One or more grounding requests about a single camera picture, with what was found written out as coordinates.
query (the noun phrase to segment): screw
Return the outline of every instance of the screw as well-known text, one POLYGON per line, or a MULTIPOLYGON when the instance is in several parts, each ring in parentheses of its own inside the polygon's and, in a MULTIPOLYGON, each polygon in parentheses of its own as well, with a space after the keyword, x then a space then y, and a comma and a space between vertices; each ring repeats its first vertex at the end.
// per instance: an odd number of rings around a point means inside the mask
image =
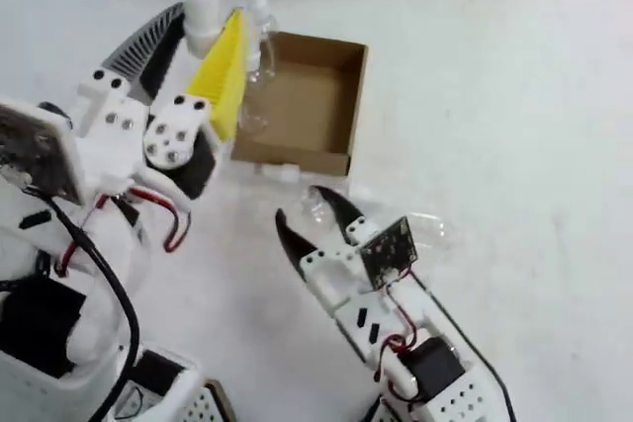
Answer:
POLYGON ((50 150, 50 137, 44 132, 36 134, 36 143, 44 150, 50 150))

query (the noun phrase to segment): brown cardboard box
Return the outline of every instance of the brown cardboard box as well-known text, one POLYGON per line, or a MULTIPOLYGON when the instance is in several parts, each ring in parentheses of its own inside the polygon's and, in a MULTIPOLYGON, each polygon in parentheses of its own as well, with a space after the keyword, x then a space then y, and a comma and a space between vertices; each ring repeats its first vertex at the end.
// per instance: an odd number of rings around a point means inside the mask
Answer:
POLYGON ((367 46, 280 33, 275 80, 261 95, 268 128, 238 132, 232 158, 347 175, 367 46))

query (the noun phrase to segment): red wire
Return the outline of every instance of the red wire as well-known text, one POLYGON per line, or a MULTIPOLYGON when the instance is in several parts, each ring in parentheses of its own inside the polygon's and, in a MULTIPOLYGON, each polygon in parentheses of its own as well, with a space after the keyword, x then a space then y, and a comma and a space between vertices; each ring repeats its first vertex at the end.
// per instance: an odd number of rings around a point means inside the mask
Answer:
POLYGON ((191 227, 191 212, 187 213, 187 224, 185 225, 185 230, 182 232, 180 237, 178 237, 178 239, 174 241, 174 238, 176 237, 176 234, 178 232, 178 228, 180 227, 180 219, 178 218, 178 211, 176 210, 176 207, 174 207, 174 205, 171 202, 167 201, 165 198, 141 188, 130 188, 130 193, 135 197, 141 198, 142 200, 146 200, 148 202, 159 205, 160 207, 168 210, 171 213, 173 217, 173 224, 171 226, 171 229, 167 233, 165 240, 163 241, 162 247, 165 252, 169 254, 178 249, 189 233, 189 228, 191 227))
MULTIPOLYGON (((106 195, 101 195, 97 199, 97 203, 95 204, 95 207, 86 216, 85 221, 88 220, 88 218, 90 217, 90 214, 92 214, 92 211, 102 209, 103 206, 108 201, 108 198, 109 197, 106 196, 106 195)), ((58 265, 55 267, 55 272, 60 277, 67 277, 68 276, 68 265, 70 264, 70 259, 72 258, 72 255, 75 253, 76 250, 77 250, 77 243, 72 241, 68 245, 68 247, 66 248, 66 251, 61 256, 61 260, 59 261, 58 265)))
MULTIPOLYGON (((406 276, 409 275, 409 273, 411 273, 411 267, 407 269, 407 271, 398 279, 398 281, 404 279, 406 276)), ((415 323, 413 322, 412 318, 408 315, 407 311, 403 308, 403 306, 400 305, 398 301, 392 295, 391 284, 385 287, 385 292, 387 293, 391 301, 396 305, 396 307, 398 308, 398 311, 403 315, 403 317, 407 321, 407 325, 410 327, 411 334, 413 337, 411 338, 411 341, 408 343, 407 343, 407 337, 398 333, 389 335, 387 338, 385 338, 380 348, 380 355, 378 357, 378 369, 374 373, 375 382, 380 381, 380 376, 382 372, 381 369, 383 366, 383 354, 385 353, 385 350, 387 349, 388 346, 391 347, 391 349, 395 353, 402 353, 402 352, 409 351, 417 343, 417 328, 415 327, 415 323)))
MULTIPOLYGON (((167 201, 166 199, 162 198, 161 196, 148 192, 146 190, 140 189, 140 188, 130 188, 130 193, 138 198, 141 198, 142 200, 155 203, 165 208, 171 213, 173 217, 173 224, 171 226, 171 229, 167 233, 165 240, 163 241, 162 247, 165 250, 165 252, 169 254, 171 254, 176 249, 178 249, 180 245, 182 244, 182 242, 185 240, 185 237, 187 237, 187 234, 189 233, 189 228, 191 227, 191 213, 190 212, 187 213, 187 223, 185 225, 185 230, 182 232, 180 237, 178 237, 174 241, 174 238, 176 237, 176 234, 178 232, 178 228, 180 227, 180 219, 178 218, 178 211, 176 210, 174 205, 171 202, 167 201)), ((108 201, 108 199, 109 199, 108 196, 101 195, 99 199, 97 200, 97 203, 95 204, 95 207, 93 208, 93 210, 102 209, 105 203, 108 201)), ((88 217, 90 217, 91 213, 92 211, 88 213, 86 220, 88 219, 88 217)), ((70 264, 70 259, 72 258, 76 250, 77 250, 77 244, 75 242, 71 242, 66 248, 66 251, 61 256, 61 259, 55 268, 55 271, 60 277, 66 277, 68 275, 68 265, 70 264)))

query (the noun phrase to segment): perforated plate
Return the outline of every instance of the perforated plate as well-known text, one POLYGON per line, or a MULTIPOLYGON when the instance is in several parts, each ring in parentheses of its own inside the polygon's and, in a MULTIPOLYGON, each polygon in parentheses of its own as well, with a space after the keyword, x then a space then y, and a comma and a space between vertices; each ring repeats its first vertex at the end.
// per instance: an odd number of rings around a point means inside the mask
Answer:
POLYGON ((436 422, 505 421, 503 406, 496 412, 495 394, 479 368, 470 369, 429 401, 422 409, 436 422))
POLYGON ((182 418, 178 422, 228 422, 218 408, 218 404, 211 390, 202 387, 198 397, 182 411, 182 418))

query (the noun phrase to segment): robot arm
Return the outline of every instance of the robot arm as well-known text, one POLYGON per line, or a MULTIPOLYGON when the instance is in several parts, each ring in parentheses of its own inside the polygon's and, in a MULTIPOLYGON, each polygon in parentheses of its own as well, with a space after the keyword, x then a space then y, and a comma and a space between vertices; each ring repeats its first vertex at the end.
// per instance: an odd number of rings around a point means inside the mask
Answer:
POLYGON ((495 369, 413 271, 417 254, 407 218, 381 228, 333 190, 316 189, 345 244, 314 246, 281 210, 277 231, 293 267, 384 383, 383 400, 367 420, 395 411, 420 422, 515 421, 495 369))

